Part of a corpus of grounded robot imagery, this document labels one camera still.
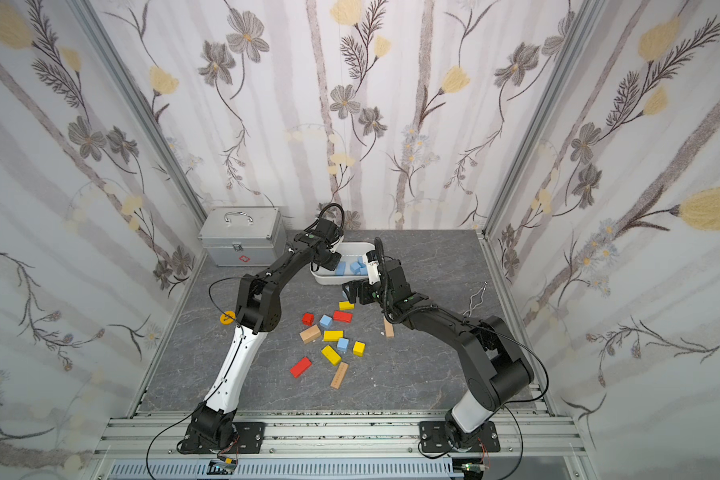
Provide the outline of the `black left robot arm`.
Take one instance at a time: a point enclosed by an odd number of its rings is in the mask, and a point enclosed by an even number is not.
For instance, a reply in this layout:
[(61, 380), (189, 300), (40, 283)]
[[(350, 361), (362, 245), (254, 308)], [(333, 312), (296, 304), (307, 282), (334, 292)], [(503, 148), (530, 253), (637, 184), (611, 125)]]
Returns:
[(342, 236), (341, 224), (317, 219), (296, 233), (291, 246), (270, 266), (241, 278), (235, 306), (237, 331), (209, 393), (189, 417), (177, 444), (179, 453), (219, 453), (235, 442), (234, 417), (242, 387), (260, 346), (282, 319), (284, 287), (308, 265), (335, 269), (340, 255), (333, 248)]

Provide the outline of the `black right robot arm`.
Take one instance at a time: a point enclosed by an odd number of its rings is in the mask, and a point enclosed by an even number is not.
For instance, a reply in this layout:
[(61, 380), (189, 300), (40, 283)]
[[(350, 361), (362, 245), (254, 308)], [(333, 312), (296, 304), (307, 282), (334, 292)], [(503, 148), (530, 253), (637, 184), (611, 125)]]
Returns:
[(377, 279), (346, 282), (342, 291), (352, 303), (378, 304), (391, 324), (424, 332), (456, 352), (467, 391), (445, 415), (444, 433), (453, 449), (474, 445), (491, 415), (535, 378), (503, 319), (467, 317), (413, 291), (397, 260), (387, 260)]

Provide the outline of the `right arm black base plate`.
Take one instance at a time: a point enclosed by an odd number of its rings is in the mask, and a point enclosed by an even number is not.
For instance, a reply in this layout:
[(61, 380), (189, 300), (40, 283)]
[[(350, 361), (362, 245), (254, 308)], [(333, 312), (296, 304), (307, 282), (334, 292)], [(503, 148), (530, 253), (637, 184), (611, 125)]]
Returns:
[(445, 420), (422, 421), (418, 429), (425, 454), (497, 453), (501, 450), (495, 424), (490, 421), (470, 433), (463, 433), (455, 422)]

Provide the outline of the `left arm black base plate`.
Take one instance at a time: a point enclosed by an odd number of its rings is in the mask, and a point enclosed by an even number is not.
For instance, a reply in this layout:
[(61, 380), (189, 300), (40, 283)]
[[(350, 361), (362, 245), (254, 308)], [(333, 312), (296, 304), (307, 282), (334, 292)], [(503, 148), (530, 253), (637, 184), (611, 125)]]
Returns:
[(264, 439), (264, 422), (226, 423), (218, 429), (192, 424), (177, 444), (181, 454), (259, 454)]

